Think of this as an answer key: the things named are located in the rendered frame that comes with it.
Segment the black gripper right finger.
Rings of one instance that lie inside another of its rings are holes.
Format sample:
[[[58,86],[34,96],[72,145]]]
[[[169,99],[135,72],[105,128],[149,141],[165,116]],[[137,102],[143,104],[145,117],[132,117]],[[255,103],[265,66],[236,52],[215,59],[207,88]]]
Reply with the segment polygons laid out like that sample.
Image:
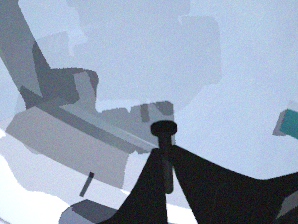
[[[278,224],[298,209],[298,172],[257,180],[172,145],[173,171],[197,224]]]

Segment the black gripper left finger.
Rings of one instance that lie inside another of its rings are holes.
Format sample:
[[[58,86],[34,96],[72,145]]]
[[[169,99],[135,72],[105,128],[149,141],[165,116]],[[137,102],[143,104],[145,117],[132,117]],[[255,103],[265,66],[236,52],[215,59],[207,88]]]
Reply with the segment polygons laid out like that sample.
[[[98,224],[169,224],[165,176],[158,148],[152,148],[133,190],[117,212]]]

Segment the teal cube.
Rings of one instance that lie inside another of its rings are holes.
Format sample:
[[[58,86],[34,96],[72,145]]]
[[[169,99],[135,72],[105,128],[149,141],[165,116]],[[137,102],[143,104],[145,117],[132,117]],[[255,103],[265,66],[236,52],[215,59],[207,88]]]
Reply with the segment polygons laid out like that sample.
[[[295,137],[298,140],[298,112],[287,109],[279,132],[287,133],[287,136]]]

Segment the dark steel pin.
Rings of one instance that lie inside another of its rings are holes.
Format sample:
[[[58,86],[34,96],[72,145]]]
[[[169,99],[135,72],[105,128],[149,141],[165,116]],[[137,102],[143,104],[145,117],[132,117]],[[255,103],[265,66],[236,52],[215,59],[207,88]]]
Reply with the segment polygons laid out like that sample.
[[[164,165],[165,194],[172,194],[174,190],[172,135],[176,132],[177,124],[174,121],[161,120],[150,125],[150,135],[157,137],[158,151]]]

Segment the grey round disc with small hole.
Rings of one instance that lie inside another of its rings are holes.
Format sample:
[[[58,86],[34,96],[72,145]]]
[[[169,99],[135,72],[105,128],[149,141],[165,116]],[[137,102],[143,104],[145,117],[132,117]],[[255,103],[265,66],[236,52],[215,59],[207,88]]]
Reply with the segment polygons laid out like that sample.
[[[59,224],[98,224],[108,220],[117,209],[90,201],[88,198],[76,202],[61,213]]]

